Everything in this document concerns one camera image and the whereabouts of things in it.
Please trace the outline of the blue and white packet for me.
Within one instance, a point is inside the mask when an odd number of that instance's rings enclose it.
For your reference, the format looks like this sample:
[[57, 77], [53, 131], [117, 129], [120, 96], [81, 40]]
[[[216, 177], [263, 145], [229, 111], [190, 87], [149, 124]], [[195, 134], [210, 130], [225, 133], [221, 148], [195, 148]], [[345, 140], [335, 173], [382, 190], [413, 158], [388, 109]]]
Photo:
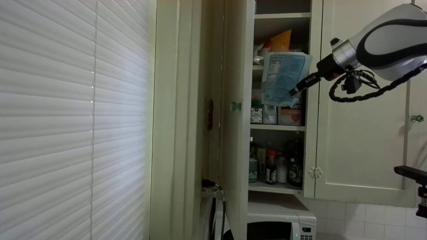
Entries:
[[301, 94], [289, 93], [307, 77], [312, 63], [311, 55], [301, 52], [267, 53], [261, 80], [261, 100], [264, 105], [293, 106]]

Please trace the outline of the orange packet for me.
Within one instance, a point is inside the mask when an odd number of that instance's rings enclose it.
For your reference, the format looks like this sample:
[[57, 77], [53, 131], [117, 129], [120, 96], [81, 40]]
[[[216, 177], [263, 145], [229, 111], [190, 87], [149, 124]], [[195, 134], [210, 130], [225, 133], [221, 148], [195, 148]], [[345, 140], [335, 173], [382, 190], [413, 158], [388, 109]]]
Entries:
[[270, 52], [288, 52], [290, 50], [290, 38], [292, 35], [292, 29], [289, 29], [281, 34], [278, 34], [270, 38]]

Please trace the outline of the white food packet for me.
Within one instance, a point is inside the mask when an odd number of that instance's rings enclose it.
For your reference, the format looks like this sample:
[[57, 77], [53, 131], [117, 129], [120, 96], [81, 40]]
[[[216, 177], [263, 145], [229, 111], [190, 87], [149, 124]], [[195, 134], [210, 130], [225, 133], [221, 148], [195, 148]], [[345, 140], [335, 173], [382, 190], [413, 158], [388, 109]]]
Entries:
[[264, 116], [263, 124], [277, 125], [278, 122], [278, 110], [277, 106], [264, 105]]

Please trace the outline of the oats box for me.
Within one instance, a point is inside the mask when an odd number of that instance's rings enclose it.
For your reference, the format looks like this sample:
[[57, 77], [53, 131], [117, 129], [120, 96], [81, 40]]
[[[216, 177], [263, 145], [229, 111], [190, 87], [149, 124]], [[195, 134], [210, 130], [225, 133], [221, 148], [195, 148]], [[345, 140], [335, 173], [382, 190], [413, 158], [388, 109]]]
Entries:
[[303, 102], [298, 100], [292, 106], [278, 108], [278, 125], [303, 126], [304, 111]]

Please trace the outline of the closed cream cabinet door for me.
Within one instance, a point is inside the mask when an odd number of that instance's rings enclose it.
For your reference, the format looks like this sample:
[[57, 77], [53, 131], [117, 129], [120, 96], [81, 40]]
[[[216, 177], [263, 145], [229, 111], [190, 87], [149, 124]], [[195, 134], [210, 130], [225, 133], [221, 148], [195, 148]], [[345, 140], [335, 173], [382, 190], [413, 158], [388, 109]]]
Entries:
[[416, 184], [394, 172], [416, 165], [420, 81], [381, 97], [338, 103], [329, 98], [331, 82], [319, 83], [315, 197], [326, 200], [413, 207]]

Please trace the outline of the green lid box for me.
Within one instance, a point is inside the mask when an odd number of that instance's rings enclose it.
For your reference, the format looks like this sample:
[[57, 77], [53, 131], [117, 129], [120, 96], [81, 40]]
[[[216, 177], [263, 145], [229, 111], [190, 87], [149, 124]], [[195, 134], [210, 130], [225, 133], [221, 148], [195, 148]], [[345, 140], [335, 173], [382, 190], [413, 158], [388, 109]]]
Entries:
[[251, 124], [262, 124], [264, 122], [264, 107], [259, 97], [251, 98]]

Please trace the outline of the dark glass bottle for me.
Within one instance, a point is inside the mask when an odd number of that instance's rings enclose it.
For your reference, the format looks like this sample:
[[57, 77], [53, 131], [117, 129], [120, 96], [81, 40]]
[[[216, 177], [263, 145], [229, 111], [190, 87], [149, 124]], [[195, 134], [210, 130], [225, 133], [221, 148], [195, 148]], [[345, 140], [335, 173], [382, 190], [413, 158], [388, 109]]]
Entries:
[[303, 173], [303, 143], [300, 138], [295, 138], [289, 152], [288, 182], [302, 187]]

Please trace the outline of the white bottle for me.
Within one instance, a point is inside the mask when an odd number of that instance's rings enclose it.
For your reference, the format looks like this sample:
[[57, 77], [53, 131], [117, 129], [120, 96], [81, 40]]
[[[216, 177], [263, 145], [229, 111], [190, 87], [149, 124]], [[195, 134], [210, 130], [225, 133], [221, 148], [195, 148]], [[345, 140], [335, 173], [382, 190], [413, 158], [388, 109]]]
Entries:
[[276, 182], [287, 183], [287, 161], [284, 156], [280, 156], [276, 162]]

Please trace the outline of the red cap sauce bottle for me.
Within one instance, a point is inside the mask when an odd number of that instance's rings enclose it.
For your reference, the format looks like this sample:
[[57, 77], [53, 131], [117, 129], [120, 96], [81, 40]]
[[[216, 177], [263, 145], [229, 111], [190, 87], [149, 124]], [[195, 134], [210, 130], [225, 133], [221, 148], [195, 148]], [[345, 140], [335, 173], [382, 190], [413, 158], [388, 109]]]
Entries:
[[276, 184], [276, 156], [277, 153], [274, 150], [267, 150], [266, 157], [266, 183]]

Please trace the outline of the open cream cabinet door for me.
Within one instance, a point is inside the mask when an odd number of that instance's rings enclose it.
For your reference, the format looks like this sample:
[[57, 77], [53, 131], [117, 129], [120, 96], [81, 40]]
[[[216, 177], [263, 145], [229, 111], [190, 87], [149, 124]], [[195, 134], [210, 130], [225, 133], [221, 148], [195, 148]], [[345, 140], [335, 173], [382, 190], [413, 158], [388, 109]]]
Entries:
[[219, 182], [234, 240], [247, 240], [254, 14], [255, 0], [225, 0]]

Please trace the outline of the white microwave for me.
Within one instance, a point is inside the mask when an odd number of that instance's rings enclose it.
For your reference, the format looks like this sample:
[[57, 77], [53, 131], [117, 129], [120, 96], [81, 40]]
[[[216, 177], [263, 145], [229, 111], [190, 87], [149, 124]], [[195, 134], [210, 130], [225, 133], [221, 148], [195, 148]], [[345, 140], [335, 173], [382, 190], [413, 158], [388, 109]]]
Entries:
[[317, 240], [314, 214], [299, 200], [287, 203], [249, 202], [247, 224], [252, 222], [291, 223], [291, 240]]

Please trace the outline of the microwave door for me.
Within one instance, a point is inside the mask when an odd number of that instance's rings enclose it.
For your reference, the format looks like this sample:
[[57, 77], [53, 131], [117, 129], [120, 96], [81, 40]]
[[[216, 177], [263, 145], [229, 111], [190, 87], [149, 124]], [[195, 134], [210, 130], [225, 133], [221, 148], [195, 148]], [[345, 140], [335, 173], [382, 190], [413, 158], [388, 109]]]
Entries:
[[291, 240], [291, 223], [252, 222], [247, 225], [247, 240]]

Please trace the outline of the white window blinds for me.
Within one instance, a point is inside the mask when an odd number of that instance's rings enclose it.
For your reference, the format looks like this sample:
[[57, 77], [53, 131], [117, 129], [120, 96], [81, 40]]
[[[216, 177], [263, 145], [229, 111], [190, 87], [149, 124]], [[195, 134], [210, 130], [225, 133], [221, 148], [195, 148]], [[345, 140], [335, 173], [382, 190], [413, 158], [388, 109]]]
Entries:
[[148, 240], [153, 0], [0, 0], [0, 240]]

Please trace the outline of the cream wall cabinet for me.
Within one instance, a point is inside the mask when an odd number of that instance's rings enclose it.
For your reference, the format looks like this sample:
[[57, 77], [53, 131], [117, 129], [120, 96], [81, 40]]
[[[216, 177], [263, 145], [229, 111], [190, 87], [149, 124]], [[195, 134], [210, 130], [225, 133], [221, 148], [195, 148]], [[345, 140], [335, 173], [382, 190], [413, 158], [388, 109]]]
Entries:
[[[311, 71], [331, 52], [329, 40], [355, 35], [381, 14], [401, 4], [427, 11], [427, 0], [225, 0], [223, 92], [219, 182], [235, 240], [247, 239], [250, 106], [254, 30], [296, 30], [279, 15], [309, 18]], [[333, 102], [331, 83], [322, 80], [307, 93], [305, 164], [322, 176], [305, 175], [308, 198], [414, 207], [415, 183], [394, 173], [408, 164], [427, 169], [427, 71], [381, 97], [356, 103]]]

